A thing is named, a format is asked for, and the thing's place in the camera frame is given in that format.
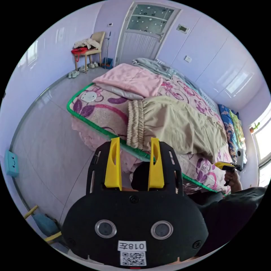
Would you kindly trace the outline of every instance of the teal box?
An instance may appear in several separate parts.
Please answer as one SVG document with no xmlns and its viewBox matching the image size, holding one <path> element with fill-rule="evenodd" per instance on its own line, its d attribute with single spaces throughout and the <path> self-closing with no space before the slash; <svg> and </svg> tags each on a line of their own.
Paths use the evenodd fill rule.
<svg viewBox="0 0 271 271">
<path fill-rule="evenodd" d="M 7 175 L 12 177 L 17 177 L 19 175 L 18 157 L 8 150 L 5 152 L 5 169 Z"/>
</svg>

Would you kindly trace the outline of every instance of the yellow stick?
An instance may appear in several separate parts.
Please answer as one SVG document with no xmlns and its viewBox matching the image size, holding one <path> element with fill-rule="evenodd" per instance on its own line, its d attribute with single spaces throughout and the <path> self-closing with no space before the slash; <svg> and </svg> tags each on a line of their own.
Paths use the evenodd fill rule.
<svg viewBox="0 0 271 271">
<path fill-rule="evenodd" d="M 59 237 L 60 235 L 61 235 L 61 231 L 54 234 L 54 235 L 51 235 L 47 238 L 44 238 L 44 241 L 46 241 L 46 242 L 52 241 L 52 240 L 56 239 L 57 237 Z"/>
<path fill-rule="evenodd" d="M 36 209 L 38 208 L 38 206 L 36 205 L 35 207 L 33 207 L 28 213 L 26 213 L 23 217 L 24 219 L 27 219 Z"/>
</svg>

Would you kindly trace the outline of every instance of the red bag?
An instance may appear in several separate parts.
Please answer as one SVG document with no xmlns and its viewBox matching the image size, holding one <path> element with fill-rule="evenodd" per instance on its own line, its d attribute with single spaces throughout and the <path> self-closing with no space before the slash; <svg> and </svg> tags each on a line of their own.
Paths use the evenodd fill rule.
<svg viewBox="0 0 271 271">
<path fill-rule="evenodd" d="M 75 61 L 78 62 L 80 54 L 85 53 L 87 50 L 88 50 L 87 47 L 79 47 L 79 48 L 72 49 L 71 52 L 74 55 L 77 55 L 77 58 L 75 57 Z"/>
</svg>

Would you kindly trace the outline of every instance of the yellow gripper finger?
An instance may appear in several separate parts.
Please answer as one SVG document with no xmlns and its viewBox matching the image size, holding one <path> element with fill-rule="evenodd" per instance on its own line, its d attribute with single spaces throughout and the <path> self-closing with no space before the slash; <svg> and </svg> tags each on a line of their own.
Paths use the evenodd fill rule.
<svg viewBox="0 0 271 271">
<path fill-rule="evenodd" d="M 119 188 L 120 191 L 122 190 L 119 137 L 111 139 L 104 185 L 107 188 Z"/>
<path fill-rule="evenodd" d="M 149 182 L 148 191 L 150 188 L 163 188 L 165 185 L 163 175 L 163 165 L 161 160 L 160 146 L 158 138 L 151 138 L 151 154 L 150 154 L 150 170 L 149 170 Z"/>
</svg>

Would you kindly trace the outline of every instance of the folded pink clothing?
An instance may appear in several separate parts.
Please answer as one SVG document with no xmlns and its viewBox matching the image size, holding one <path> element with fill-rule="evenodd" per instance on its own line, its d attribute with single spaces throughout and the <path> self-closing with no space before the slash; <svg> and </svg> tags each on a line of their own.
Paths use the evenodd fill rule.
<svg viewBox="0 0 271 271">
<path fill-rule="evenodd" d="M 163 78 L 140 67 L 122 63 L 92 82 L 111 85 L 146 98 L 157 95 Z"/>
</svg>

